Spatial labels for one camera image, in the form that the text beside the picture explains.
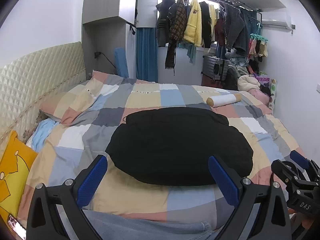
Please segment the person's right hand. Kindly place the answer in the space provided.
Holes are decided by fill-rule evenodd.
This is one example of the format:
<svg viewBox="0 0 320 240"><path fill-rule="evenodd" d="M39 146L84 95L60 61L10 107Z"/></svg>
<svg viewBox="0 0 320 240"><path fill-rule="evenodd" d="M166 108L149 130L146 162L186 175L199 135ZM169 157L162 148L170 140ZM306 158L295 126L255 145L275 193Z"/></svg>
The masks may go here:
<svg viewBox="0 0 320 240"><path fill-rule="evenodd" d="M311 228L315 218L308 217L298 211L288 208L291 223L292 239L302 239Z"/></svg>

